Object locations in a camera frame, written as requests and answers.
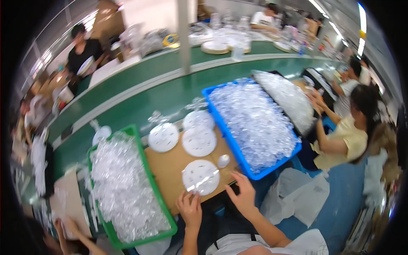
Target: white round plastic disc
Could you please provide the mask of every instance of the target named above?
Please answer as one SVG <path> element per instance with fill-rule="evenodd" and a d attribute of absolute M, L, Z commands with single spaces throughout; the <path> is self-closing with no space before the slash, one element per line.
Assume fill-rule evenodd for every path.
<path fill-rule="evenodd" d="M 202 44 L 203 48 L 215 51 L 223 51 L 227 49 L 227 46 L 223 43 L 216 43 L 214 41 L 205 42 Z"/>
<path fill-rule="evenodd" d="M 208 160 L 195 160 L 182 171 L 187 192 L 198 192 L 200 196 L 212 193 L 220 183 L 220 171 Z"/>
<path fill-rule="evenodd" d="M 163 153 L 173 149 L 179 138 L 179 131 L 174 124 L 163 123 L 154 127 L 149 134 L 147 143 L 154 151 Z"/>
<path fill-rule="evenodd" d="M 108 138 L 112 134 L 112 129 L 109 126 L 103 126 L 99 129 L 92 139 L 92 146 L 99 143 L 102 138 Z"/>
<path fill-rule="evenodd" d="M 191 156 L 204 157 L 217 146 L 217 136 L 206 126 L 190 128 L 183 134 L 182 146 Z"/>
<path fill-rule="evenodd" d="M 193 126 L 204 125 L 213 130 L 215 127 L 214 118 L 212 115 L 204 110 L 192 111 L 183 119 L 183 130 L 186 131 Z"/>

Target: hair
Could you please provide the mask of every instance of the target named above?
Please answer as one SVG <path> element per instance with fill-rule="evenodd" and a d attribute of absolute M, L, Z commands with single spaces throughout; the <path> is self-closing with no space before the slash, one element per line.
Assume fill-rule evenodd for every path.
<path fill-rule="evenodd" d="M 272 10 L 275 14 L 279 14 L 279 7 L 277 4 L 267 4 L 266 8 L 268 8 L 269 10 Z"/>
<path fill-rule="evenodd" d="M 350 59 L 350 67 L 351 69 L 353 69 L 354 74 L 357 77 L 360 77 L 361 74 L 361 64 L 360 61 L 358 61 L 356 58 L 351 58 Z"/>
<path fill-rule="evenodd" d="M 86 29 L 83 23 L 76 24 L 71 30 L 71 37 L 74 39 L 79 33 L 85 33 Z"/>
<path fill-rule="evenodd" d="M 368 67 L 370 67 L 369 64 L 368 64 L 368 58 L 367 58 L 367 56 L 365 56 L 365 55 L 361 56 L 361 61 L 364 61 L 364 63 L 365 63 Z"/>
<path fill-rule="evenodd" d="M 38 245 L 40 251 L 45 252 L 45 254 L 52 254 L 51 250 L 44 242 L 45 232 L 41 224 L 35 219 L 25 216 L 25 220 L 29 227 L 29 232 L 34 239 L 34 242 Z"/>
<path fill-rule="evenodd" d="M 351 92 L 350 101 L 354 103 L 356 110 L 362 112 L 367 119 L 367 147 L 360 157 L 351 162 L 356 164 L 365 156 L 370 147 L 369 145 L 384 133 L 385 127 L 378 129 L 381 120 L 375 119 L 378 114 L 378 102 L 375 90 L 372 87 L 358 84 Z"/>

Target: person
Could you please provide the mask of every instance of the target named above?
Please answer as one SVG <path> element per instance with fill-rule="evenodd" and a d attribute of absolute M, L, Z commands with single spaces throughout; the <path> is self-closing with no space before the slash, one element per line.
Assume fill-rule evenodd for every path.
<path fill-rule="evenodd" d="M 368 71 L 368 58 L 365 55 L 361 57 L 360 64 L 361 64 L 360 83 L 368 86 L 370 85 L 371 82 L 371 76 L 370 72 Z"/>
<path fill-rule="evenodd" d="M 48 100 L 49 97 L 36 95 L 31 100 L 23 98 L 20 101 L 20 113 L 24 116 L 25 137 L 29 147 L 33 144 L 31 131 L 40 127 L 49 112 L 44 106 Z"/>
<path fill-rule="evenodd" d="M 297 154 L 302 166 L 310 171 L 328 171 L 342 163 L 358 162 L 366 152 L 367 143 L 377 139 L 373 134 L 379 124 L 378 107 L 372 88 L 362 84 L 354 87 L 350 94 L 350 115 L 344 118 L 331 111 L 317 93 L 308 93 L 308 97 L 320 118 L 314 133 L 302 138 L 302 149 Z M 337 126 L 331 134 L 324 130 L 322 112 Z"/>
<path fill-rule="evenodd" d="M 85 73 L 85 76 L 91 75 L 105 58 L 101 43 L 96 39 L 85 39 L 86 29 L 84 24 L 75 25 L 71 30 L 71 37 L 74 40 L 74 48 L 68 54 L 68 70 L 70 75 L 77 75 L 82 64 L 91 56 L 95 62 Z"/>
<path fill-rule="evenodd" d="M 267 4 L 264 11 L 259 11 L 254 14 L 251 19 L 251 27 L 253 29 L 264 29 L 276 33 L 276 29 L 272 27 L 274 18 L 279 14 L 279 8 L 276 4 Z"/>
<path fill-rule="evenodd" d="M 200 196 L 186 194 L 183 191 L 176 201 L 176 206 L 185 222 L 183 255 L 328 255 L 326 242 L 319 230 L 308 230 L 293 241 L 288 239 L 255 207 L 255 189 L 248 178 L 238 172 L 232 172 L 231 176 L 237 181 L 239 194 L 236 195 L 229 185 L 225 185 L 225 190 L 234 209 L 248 223 L 248 228 L 242 228 L 245 222 L 241 221 L 234 222 L 232 225 L 235 228 L 241 227 L 241 232 L 231 229 L 227 232 L 204 232 L 210 222 L 203 221 L 205 215 L 201 208 Z M 216 224 L 224 224 L 229 219 L 224 215 Z"/>
<path fill-rule="evenodd" d="M 60 244 L 58 244 L 58 242 L 47 231 L 45 231 L 41 224 L 35 219 L 27 216 L 25 217 L 25 219 L 28 223 L 31 233 L 33 234 L 34 239 L 36 240 L 42 251 L 48 251 L 48 254 L 50 255 L 74 254 L 71 253 L 70 250 L 72 250 L 72 248 L 69 248 L 67 241 L 65 240 L 64 231 L 61 225 L 61 219 L 57 219 L 53 223 L 57 231 Z M 74 236 L 76 236 L 89 249 L 90 254 L 107 255 L 106 252 L 104 252 L 101 248 L 99 248 L 96 244 L 89 240 L 89 238 L 82 234 L 75 221 L 73 221 L 69 216 L 66 217 L 65 228 Z"/>
<path fill-rule="evenodd" d="M 380 88 L 376 84 L 374 86 L 374 91 L 375 91 L 375 98 L 377 99 L 377 104 L 378 104 L 378 114 L 380 116 L 381 122 L 390 122 L 390 115 L 388 114 L 387 107 L 385 106 L 381 93 L 380 93 Z"/>
<path fill-rule="evenodd" d="M 316 37 L 319 37 L 319 32 L 321 30 L 321 28 L 323 27 L 323 18 L 319 18 L 317 20 L 317 31 L 316 31 Z"/>
<path fill-rule="evenodd" d="M 342 84 L 338 85 L 337 80 L 334 79 L 332 82 L 332 88 L 339 95 L 336 102 L 333 104 L 334 112 L 344 118 L 350 114 L 350 95 L 353 89 L 359 83 L 359 77 L 361 73 L 361 65 L 357 59 L 350 59 L 350 67 L 347 70 L 347 81 L 344 81 Z"/>

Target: cardboard sheet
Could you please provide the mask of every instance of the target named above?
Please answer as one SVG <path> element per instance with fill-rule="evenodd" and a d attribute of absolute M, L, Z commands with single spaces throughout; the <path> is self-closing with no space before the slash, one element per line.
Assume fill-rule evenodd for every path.
<path fill-rule="evenodd" d="M 71 217 L 78 225 L 79 230 L 87 237 L 92 237 L 89 226 L 86 222 L 84 210 L 82 209 L 81 195 L 79 193 L 78 181 L 75 171 L 70 171 L 64 177 L 58 179 L 55 184 L 55 193 L 50 197 L 50 207 L 58 216 L 66 214 Z M 58 197 L 58 191 L 66 194 L 65 206 Z M 65 235 L 66 239 L 77 239 L 74 236 Z"/>
<path fill-rule="evenodd" d="M 215 150 L 205 157 L 193 157 L 183 149 L 181 139 L 184 132 L 180 132 L 180 138 L 177 145 L 168 152 L 157 153 L 151 148 L 146 148 L 145 154 L 149 166 L 155 176 L 156 182 L 159 186 L 160 192 L 163 196 L 167 207 L 170 209 L 172 215 L 179 213 L 175 206 L 175 201 L 182 191 L 185 191 L 185 187 L 182 181 L 181 171 L 192 161 L 203 159 L 212 162 L 214 165 L 218 165 L 218 159 L 221 155 L 228 154 L 230 156 L 230 163 L 223 169 L 220 169 L 220 183 L 215 191 L 211 194 L 203 196 L 201 202 L 204 202 L 215 195 L 225 190 L 224 185 L 231 184 L 235 180 L 231 177 L 231 171 L 240 171 L 238 164 L 228 148 L 224 138 L 217 127 L 214 129 L 217 135 L 217 147 Z"/>

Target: white container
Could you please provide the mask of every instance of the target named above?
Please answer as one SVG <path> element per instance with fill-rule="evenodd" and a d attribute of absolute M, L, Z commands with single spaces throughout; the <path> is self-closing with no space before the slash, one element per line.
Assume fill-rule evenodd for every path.
<path fill-rule="evenodd" d="M 232 49 L 231 58 L 234 62 L 241 62 L 243 56 L 244 56 L 244 46 L 241 42 L 238 42 L 234 45 Z"/>
<path fill-rule="evenodd" d="M 220 159 L 218 160 L 218 168 L 224 168 L 226 167 L 230 162 L 230 157 L 228 154 L 224 154 L 220 156 Z"/>

